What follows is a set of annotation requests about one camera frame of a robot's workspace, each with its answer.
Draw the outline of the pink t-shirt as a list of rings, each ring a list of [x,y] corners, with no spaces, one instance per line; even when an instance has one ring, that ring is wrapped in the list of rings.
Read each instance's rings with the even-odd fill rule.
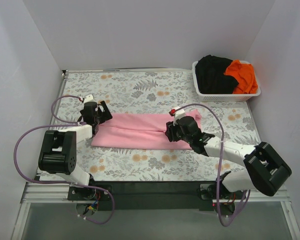
[[[170,142],[165,135],[166,123],[174,118],[165,114],[113,113],[112,119],[98,126],[92,138],[92,147],[143,149],[143,150],[189,150],[188,143],[180,140]]]

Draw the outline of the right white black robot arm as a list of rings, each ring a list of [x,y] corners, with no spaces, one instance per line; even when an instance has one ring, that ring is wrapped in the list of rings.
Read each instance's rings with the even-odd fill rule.
[[[245,190],[257,190],[272,197],[292,175],[291,168],[269,143],[244,145],[223,141],[213,134],[202,132],[191,116],[167,122],[165,135],[170,142],[186,142],[197,154],[222,157],[245,168],[220,177],[221,183],[216,186],[216,192],[222,199]]]

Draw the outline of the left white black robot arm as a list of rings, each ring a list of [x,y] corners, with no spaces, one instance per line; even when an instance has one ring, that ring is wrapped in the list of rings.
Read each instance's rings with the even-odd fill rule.
[[[55,174],[72,184],[81,184],[79,194],[85,200],[93,199],[97,193],[92,184],[94,179],[77,164],[77,143],[93,138],[99,130],[99,125],[112,118],[105,101],[86,101],[79,118],[85,125],[45,132],[38,159],[39,169]]]

